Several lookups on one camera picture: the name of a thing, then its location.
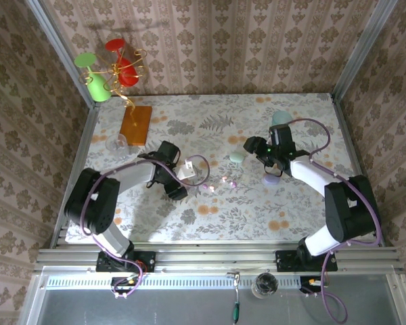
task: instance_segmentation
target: black bracket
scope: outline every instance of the black bracket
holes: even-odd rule
[[[369,180],[358,175],[349,178],[351,183],[370,203],[380,223],[378,206]],[[357,204],[349,207],[348,199]],[[328,231],[338,242],[345,242],[375,230],[373,218],[361,199],[343,182],[325,186],[325,220]]]
[[[141,261],[143,272],[153,273],[155,271],[156,253],[150,251],[129,251],[122,257],[130,261]],[[117,261],[105,252],[101,251],[97,256],[96,272],[134,272],[138,273],[137,267],[131,263]]]
[[[274,125],[269,129],[272,144],[267,144],[267,140],[262,137],[249,137],[244,149],[256,154],[257,160],[265,167],[272,167],[277,164],[280,171],[292,176],[290,162],[300,156],[309,155],[304,150],[296,151],[295,143],[292,140],[292,132],[286,124]]]
[[[313,257],[307,263],[303,263],[297,251],[276,251],[277,272],[321,272],[325,254]],[[334,272],[338,270],[335,254],[331,256],[326,265],[326,270]]]
[[[170,142],[163,141],[158,151],[152,151],[148,154],[139,154],[139,158],[157,160],[164,163],[171,171],[176,167],[177,161],[175,158],[180,154],[180,149]],[[188,195],[187,189],[183,187],[178,181],[173,179],[173,177],[164,168],[156,165],[155,174],[153,180],[146,186],[147,188],[152,187],[154,183],[160,183],[164,185],[165,192],[169,198],[172,200],[182,200]]]
[[[299,291],[302,293],[320,293],[321,288],[320,286],[312,286],[309,281],[310,280],[321,280],[320,276],[301,276],[300,277],[300,289]]]
[[[133,282],[130,283],[129,281],[125,280],[124,278],[112,278],[111,279],[111,290],[113,291],[114,287],[116,286],[115,293],[119,295],[123,295],[124,293],[128,293],[137,283],[137,276],[132,279]]]

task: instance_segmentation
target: glass cup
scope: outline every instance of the glass cup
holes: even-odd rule
[[[285,110],[278,110],[277,112],[273,113],[272,115],[272,124],[271,126],[278,125],[278,124],[286,124],[290,121],[293,121],[292,115]]]
[[[270,273],[258,275],[251,284],[251,291],[259,299],[265,299],[275,293],[278,289],[278,281]]]
[[[121,133],[116,133],[106,140],[106,148],[117,160],[125,159],[129,154],[129,147],[126,137]]]

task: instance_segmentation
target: light blue object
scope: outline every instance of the light blue object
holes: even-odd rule
[[[290,121],[293,121],[292,115],[285,110],[278,110],[277,112],[273,113],[272,115],[272,124],[271,126],[278,125],[278,124],[286,124]]]
[[[242,161],[244,161],[245,156],[243,154],[240,154],[239,152],[232,152],[230,154],[230,161],[233,163],[240,164]]]
[[[266,186],[274,186],[274,185],[277,185],[279,183],[280,179],[281,179],[280,177],[277,177],[275,175],[266,174],[262,178],[262,183],[263,183],[263,185],[266,185]]]

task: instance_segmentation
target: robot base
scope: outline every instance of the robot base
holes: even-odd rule
[[[156,253],[145,251],[130,251],[125,253],[123,259],[129,259],[131,261],[141,261],[146,268],[143,268],[143,272],[153,273],[155,271]],[[130,263],[119,262],[112,259],[104,252],[100,252],[96,261],[96,272],[134,272],[138,273],[138,269]]]
[[[303,263],[297,251],[276,251],[277,272],[321,272],[325,255],[313,257],[310,261]],[[335,255],[332,255],[328,261],[326,270],[329,272],[338,270]]]

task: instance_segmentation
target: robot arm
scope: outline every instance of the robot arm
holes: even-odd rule
[[[262,137],[250,137],[244,144],[245,150],[256,154],[266,167],[277,164],[278,169],[305,182],[325,198],[326,224],[299,242],[298,256],[303,263],[330,251],[341,242],[374,231],[373,219],[356,194],[343,182],[313,166],[308,152],[296,151],[289,126],[275,125],[269,132],[272,144],[267,144]],[[350,177],[349,181],[377,211],[368,179],[358,175]]]
[[[179,153],[178,147],[164,141],[157,151],[141,154],[139,158],[157,160],[173,171]],[[195,172],[189,162],[179,167],[177,174],[177,177],[182,180],[193,177]],[[100,172],[93,169],[84,169],[66,203],[65,215],[78,225],[80,225],[81,212],[86,197],[101,175]],[[104,178],[91,197],[83,227],[93,234],[93,237],[114,256],[128,255],[130,257],[129,253],[133,251],[133,243],[123,236],[113,222],[118,195],[140,183],[147,183],[149,188],[153,183],[161,183],[166,194],[172,200],[181,200],[187,196],[187,190],[164,168],[154,163],[135,165],[133,168],[114,173],[112,177]]]

